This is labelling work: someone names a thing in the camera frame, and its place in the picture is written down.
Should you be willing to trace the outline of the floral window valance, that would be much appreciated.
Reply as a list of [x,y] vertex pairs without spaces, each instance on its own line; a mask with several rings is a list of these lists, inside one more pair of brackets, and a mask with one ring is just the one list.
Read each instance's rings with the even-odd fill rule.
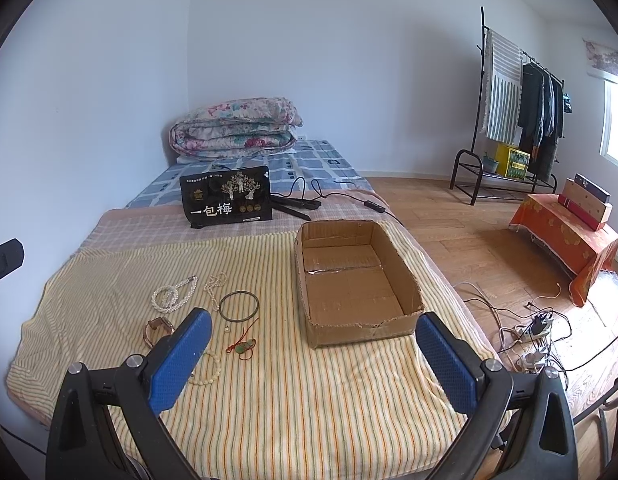
[[618,84],[618,50],[595,41],[583,40],[583,43],[588,63],[586,72],[592,77]]

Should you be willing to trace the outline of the small green pot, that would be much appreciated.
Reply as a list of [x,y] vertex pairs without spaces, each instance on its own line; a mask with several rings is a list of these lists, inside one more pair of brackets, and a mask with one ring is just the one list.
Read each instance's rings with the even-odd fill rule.
[[482,166],[488,174],[496,174],[498,172],[499,162],[488,154],[482,156]]

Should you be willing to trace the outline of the open cardboard box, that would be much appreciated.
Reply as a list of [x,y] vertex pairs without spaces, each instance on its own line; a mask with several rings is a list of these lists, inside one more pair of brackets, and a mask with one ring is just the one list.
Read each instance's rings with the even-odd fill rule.
[[411,335],[422,287],[379,223],[322,220],[295,240],[299,301],[311,348]]

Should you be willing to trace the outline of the yellow crate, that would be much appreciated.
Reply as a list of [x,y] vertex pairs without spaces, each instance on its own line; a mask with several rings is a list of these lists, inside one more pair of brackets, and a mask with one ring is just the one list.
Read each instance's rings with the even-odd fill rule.
[[499,143],[495,150],[495,160],[498,162],[496,172],[500,176],[515,180],[524,180],[527,176],[530,161],[528,153]]

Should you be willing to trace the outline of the yellow striped towel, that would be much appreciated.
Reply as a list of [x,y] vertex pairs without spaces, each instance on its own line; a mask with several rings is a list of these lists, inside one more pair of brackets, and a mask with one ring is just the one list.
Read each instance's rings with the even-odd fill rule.
[[291,232],[74,255],[47,282],[6,384],[48,422],[68,365],[114,367],[146,351],[152,292],[223,277],[260,300],[254,356],[208,356],[161,416],[199,474],[220,479],[384,479],[427,470],[464,425],[412,337],[312,349],[297,297]]

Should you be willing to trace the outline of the gold wristwatch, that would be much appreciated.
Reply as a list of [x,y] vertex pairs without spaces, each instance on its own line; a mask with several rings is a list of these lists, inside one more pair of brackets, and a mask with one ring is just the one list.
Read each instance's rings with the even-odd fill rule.
[[164,318],[164,316],[159,316],[158,318],[152,318],[144,326],[143,341],[146,347],[153,349],[161,338],[169,337],[173,333],[175,333],[175,326],[172,325],[172,322]]

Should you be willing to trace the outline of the black clothes rack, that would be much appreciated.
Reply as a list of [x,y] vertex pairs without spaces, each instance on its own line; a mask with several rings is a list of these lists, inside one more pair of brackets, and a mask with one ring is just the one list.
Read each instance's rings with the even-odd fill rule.
[[472,142],[455,155],[450,188],[477,200],[554,193],[558,142],[571,112],[565,81],[515,42],[481,25]]

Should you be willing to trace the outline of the dark bangle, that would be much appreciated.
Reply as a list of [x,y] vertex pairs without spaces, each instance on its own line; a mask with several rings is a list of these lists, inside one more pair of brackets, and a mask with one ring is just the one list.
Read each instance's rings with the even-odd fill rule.
[[236,290],[224,295],[218,304],[218,313],[228,323],[244,323],[260,310],[260,300],[248,290]]

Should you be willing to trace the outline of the orange covered low table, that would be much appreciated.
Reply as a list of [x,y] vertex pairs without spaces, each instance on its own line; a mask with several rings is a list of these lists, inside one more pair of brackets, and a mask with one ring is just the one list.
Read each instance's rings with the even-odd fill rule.
[[577,307],[586,304],[597,275],[612,270],[618,252],[618,233],[611,226],[592,230],[555,194],[529,194],[510,219],[510,228],[527,231],[574,275],[568,290]]

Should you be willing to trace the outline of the stacked gift boxes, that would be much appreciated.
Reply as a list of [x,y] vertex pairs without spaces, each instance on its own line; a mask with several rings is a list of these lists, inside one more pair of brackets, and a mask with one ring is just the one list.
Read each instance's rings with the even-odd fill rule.
[[582,179],[567,179],[563,190],[558,194],[558,202],[580,219],[593,231],[606,226],[612,214],[612,203],[609,198],[601,200],[592,183]]

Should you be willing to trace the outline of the black snack bag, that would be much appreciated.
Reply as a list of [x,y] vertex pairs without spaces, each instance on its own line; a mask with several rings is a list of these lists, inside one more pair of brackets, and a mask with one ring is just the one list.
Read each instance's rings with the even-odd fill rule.
[[272,219],[267,166],[184,176],[180,191],[192,229]]

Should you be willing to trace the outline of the blue checked bed sheet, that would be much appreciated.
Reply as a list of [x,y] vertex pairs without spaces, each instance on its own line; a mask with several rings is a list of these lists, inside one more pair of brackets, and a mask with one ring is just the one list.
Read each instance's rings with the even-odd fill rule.
[[249,157],[218,160],[196,160],[179,157],[175,165],[167,168],[127,205],[127,208],[146,208],[175,205],[181,202],[180,178],[189,174],[205,174],[216,170],[236,170],[267,166],[271,191],[288,194],[291,188],[301,190],[305,180],[317,180],[323,191],[367,190],[369,181],[357,173],[347,159],[326,140],[299,140],[292,148],[275,154],[256,154]]

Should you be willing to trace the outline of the green jade red cord pendant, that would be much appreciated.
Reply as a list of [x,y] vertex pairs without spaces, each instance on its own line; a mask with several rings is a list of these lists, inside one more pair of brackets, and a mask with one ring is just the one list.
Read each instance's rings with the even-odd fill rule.
[[254,322],[251,322],[239,338],[230,344],[227,348],[225,348],[225,353],[234,354],[239,358],[240,361],[248,361],[254,356],[254,351],[257,346],[257,339],[251,336],[251,329],[256,325],[259,321],[259,318],[256,318]]

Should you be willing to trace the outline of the pink checked bed sheet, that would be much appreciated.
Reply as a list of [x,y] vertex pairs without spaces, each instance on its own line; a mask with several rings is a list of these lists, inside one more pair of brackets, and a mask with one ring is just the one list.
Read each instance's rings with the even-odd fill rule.
[[[313,220],[371,220],[386,223],[401,233],[415,248],[421,244],[388,212],[379,214],[363,205],[366,200],[387,207],[381,196],[367,190],[345,190],[321,200],[321,207],[311,211]],[[277,232],[297,232],[303,222],[276,211],[269,221],[223,224],[192,229],[179,205],[150,208],[112,209],[100,221],[76,250],[78,255],[124,250],[165,244],[190,243],[207,238],[251,236]]]

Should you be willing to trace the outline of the striped hanging cloth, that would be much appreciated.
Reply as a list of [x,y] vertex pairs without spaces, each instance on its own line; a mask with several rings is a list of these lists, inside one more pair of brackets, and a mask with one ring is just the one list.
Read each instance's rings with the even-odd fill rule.
[[522,50],[488,29],[484,37],[484,80],[480,131],[491,141],[514,145],[522,103]]

